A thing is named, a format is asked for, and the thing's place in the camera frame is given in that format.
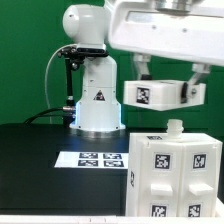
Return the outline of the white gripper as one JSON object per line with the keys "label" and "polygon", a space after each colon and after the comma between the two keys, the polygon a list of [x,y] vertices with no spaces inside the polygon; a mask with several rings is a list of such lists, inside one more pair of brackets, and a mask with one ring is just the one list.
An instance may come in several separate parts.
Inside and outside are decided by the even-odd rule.
{"label": "white gripper", "polygon": [[224,0],[105,0],[105,7],[109,43],[136,52],[139,80],[152,79],[150,55],[194,63],[181,103],[188,101],[188,88],[210,74],[210,65],[224,66]]}

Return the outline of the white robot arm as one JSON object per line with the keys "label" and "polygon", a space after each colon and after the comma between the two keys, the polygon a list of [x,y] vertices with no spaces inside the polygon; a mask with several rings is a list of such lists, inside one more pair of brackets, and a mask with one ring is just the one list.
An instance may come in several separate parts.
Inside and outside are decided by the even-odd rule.
{"label": "white robot arm", "polygon": [[[124,83],[124,103],[166,111],[204,103],[201,77],[212,65],[224,67],[224,0],[104,0],[102,6],[72,5],[63,16],[74,41],[69,56],[84,66],[82,97],[70,127],[87,136],[121,133],[116,99],[117,65],[107,46],[129,51],[138,71]],[[188,81],[154,80],[147,63],[153,56],[189,61]]]}

